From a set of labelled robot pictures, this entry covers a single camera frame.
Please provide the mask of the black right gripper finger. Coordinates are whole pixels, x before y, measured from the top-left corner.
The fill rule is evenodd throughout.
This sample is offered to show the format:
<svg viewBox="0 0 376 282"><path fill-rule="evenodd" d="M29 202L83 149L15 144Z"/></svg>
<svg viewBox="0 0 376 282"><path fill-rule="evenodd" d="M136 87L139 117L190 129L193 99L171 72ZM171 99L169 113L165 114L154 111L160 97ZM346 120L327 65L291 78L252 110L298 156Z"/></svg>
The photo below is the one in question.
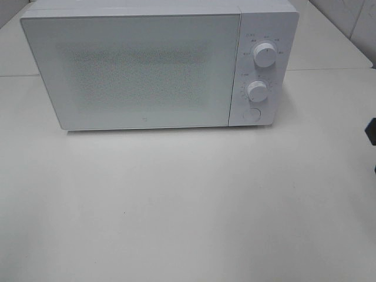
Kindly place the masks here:
<svg viewBox="0 0 376 282"><path fill-rule="evenodd" d="M376 144L376 117L373 117L366 126L365 134L367 135L371 144Z"/></svg>

